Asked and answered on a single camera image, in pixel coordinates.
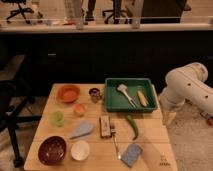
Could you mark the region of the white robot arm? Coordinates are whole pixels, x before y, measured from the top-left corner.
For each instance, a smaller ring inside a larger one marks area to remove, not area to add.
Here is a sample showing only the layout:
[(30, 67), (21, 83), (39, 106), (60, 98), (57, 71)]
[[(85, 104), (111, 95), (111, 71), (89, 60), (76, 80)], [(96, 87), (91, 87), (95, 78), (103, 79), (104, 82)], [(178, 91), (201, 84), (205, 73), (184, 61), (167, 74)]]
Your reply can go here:
[(170, 70), (165, 76), (166, 87), (159, 96), (163, 124), (169, 125), (186, 100), (197, 105), (207, 119), (213, 119), (213, 88), (205, 84), (207, 68), (199, 62)]

